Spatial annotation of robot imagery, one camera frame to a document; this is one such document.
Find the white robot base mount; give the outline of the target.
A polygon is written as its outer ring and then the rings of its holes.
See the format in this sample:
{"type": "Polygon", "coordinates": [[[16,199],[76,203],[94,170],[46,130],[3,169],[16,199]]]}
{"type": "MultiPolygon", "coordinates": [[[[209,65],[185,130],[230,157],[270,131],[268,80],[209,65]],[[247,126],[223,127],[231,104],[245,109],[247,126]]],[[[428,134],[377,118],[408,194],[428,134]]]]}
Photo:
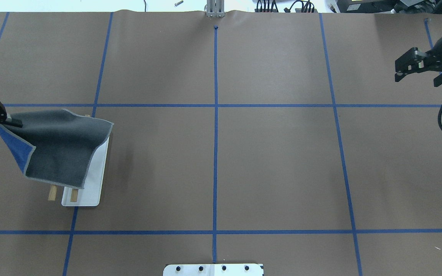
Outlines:
{"type": "Polygon", "coordinates": [[[163,276],[263,276],[264,267],[256,263],[172,264],[163,276]]]}

